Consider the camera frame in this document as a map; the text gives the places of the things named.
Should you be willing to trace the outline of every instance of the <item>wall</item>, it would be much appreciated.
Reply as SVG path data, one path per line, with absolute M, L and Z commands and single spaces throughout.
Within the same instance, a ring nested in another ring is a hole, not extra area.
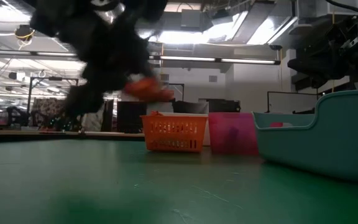
M 185 84 L 184 99 L 187 102 L 197 103 L 200 98 L 225 99 L 226 75 L 219 69 L 163 68 L 162 73 L 169 74 L 170 83 Z M 210 83 L 210 75 L 216 75 L 218 82 Z
M 226 73 L 227 100 L 241 101 L 242 112 L 266 112 L 267 92 L 294 92 L 291 84 L 292 69 L 287 67 L 294 50 L 288 50 L 280 65 L 234 64 Z
M 266 112 L 267 92 L 280 91 L 279 66 L 234 65 L 233 100 L 241 102 L 242 112 Z
M 234 99 L 233 91 L 231 87 L 234 84 L 234 65 L 232 65 L 229 70 L 226 72 L 226 84 L 225 84 L 225 97 L 227 100 L 236 100 Z
M 318 93 L 322 93 L 327 90 L 331 90 L 333 86 L 337 87 L 346 83 L 349 83 L 349 77 L 345 76 L 341 78 L 340 80 L 328 80 L 322 87 L 318 88 Z M 303 90 L 300 90 L 299 93 L 311 93 L 316 94 L 316 89 L 308 87 Z

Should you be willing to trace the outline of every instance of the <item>teal plastic bin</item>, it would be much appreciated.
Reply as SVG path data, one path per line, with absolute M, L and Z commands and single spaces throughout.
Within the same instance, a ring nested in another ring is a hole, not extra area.
M 322 97 L 314 115 L 253 115 L 266 160 L 358 181 L 358 90 Z M 284 127 L 270 128 L 277 122 Z

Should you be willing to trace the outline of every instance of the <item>orange basket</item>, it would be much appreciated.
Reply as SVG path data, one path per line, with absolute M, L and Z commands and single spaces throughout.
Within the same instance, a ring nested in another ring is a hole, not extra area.
M 151 151 L 201 152 L 207 117 L 141 116 L 146 146 Z

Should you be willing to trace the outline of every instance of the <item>orange object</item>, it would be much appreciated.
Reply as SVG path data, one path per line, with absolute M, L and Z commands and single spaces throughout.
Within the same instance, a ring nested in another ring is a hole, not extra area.
M 201 152 L 207 117 L 141 116 L 148 150 Z
M 158 111 L 152 111 L 152 116 L 163 116 L 162 113 L 158 112 Z
M 169 101 L 173 99 L 172 90 L 161 89 L 155 78 L 144 78 L 141 81 L 129 83 L 124 91 L 142 101 Z

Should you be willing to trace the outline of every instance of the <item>table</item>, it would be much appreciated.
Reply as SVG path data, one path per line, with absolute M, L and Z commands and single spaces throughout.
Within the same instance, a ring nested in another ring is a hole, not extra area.
M 51 139 L 97 139 L 97 140 L 121 140 L 144 141 L 144 134 L 127 134 L 113 132 L 61 132 L 61 131 L 0 131 L 0 142 L 13 141 L 39 141 Z
M 358 223 L 358 185 L 141 141 L 3 142 L 0 223 Z

